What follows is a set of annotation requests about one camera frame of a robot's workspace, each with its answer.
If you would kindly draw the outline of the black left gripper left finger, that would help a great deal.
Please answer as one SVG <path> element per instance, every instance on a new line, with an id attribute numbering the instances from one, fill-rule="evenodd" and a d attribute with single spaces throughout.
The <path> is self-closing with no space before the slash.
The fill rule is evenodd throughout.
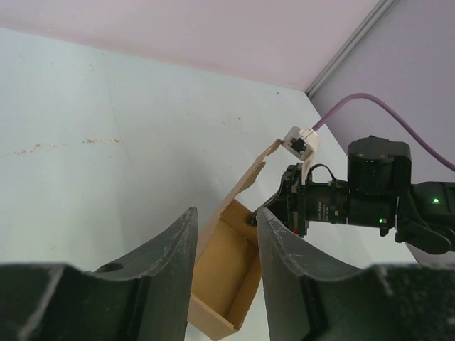
<path id="1" fill-rule="evenodd" d="M 198 212 L 96 271 L 1 265 L 2 340 L 183 340 Z"/>

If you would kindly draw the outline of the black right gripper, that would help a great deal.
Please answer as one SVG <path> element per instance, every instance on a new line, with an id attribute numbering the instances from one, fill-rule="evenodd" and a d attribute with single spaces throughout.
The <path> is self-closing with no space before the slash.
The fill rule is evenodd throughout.
<path id="1" fill-rule="evenodd" d="M 383 232 L 395 225 L 398 198 L 411 185 L 412 157 L 405 142 L 369 136 L 348 146 L 346 180 L 332 177 L 317 183 L 310 167 L 300 163 L 282 176 L 282 187 L 261 208 L 285 227 L 306 236 L 310 222 L 374 227 Z"/>

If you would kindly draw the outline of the brown cardboard paper box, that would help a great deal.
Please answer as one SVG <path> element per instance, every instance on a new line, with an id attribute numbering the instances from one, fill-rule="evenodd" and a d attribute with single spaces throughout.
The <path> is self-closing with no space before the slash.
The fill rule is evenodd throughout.
<path id="1" fill-rule="evenodd" d="M 236 197 L 252 186 L 266 157 L 281 145 L 275 140 L 235 184 L 198 233 L 188 321 L 211 340 L 240 330 L 262 277 L 252 213 Z"/>

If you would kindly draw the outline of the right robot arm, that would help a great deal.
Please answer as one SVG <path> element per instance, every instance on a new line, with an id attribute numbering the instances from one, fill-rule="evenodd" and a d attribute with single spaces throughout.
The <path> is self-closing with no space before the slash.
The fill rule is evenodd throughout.
<path id="1" fill-rule="evenodd" d="M 280 143 L 299 158 L 282 174 L 278 190 L 263 207 L 285 228 L 310 242 L 316 228 L 324 239 L 346 226 L 394 232 L 427 254 L 454 252 L 454 183 L 411 181 L 410 147 L 369 136 L 348 147 L 347 178 L 337 178 L 322 163 L 312 163 L 309 140 L 289 136 Z"/>

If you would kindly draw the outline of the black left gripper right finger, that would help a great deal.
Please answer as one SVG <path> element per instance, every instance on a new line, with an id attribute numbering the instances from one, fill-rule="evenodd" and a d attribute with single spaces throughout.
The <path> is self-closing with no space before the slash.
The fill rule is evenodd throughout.
<path id="1" fill-rule="evenodd" d="M 257 213 L 272 340 L 453 340 L 452 265 L 346 264 Z"/>

